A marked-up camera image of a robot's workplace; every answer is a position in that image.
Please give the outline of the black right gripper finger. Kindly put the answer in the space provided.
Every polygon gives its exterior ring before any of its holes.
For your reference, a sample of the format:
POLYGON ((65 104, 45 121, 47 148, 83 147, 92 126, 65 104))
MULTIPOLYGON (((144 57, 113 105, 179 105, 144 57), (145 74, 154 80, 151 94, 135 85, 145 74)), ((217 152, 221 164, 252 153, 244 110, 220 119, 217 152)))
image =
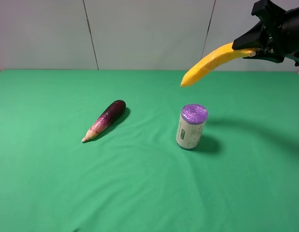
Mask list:
POLYGON ((244 59, 257 59, 257 60, 265 60, 273 63, 282 63, 284 61, 284 56, 280 56, 275 53, 271 53, 269 50, 257 49, 253 52, 252 55, 248 57, 244 57, 244 59))
POLYGON ((233 50, 249 48, 265 49, 269 46, 269 35, 266 26, 259 21, 248 32, 233 41, 233 50))

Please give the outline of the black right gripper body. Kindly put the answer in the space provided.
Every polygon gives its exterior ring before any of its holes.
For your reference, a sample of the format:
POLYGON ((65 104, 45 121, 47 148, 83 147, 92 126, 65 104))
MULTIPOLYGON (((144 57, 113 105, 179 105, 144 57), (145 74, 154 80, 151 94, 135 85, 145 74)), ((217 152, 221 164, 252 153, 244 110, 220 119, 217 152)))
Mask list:
POLYGON ((291 59, 298 67, 299 7, 286 11, 270 0, 259 0, 253 6, 252 15, 267 28, 269 46, 264 50, 291 59))

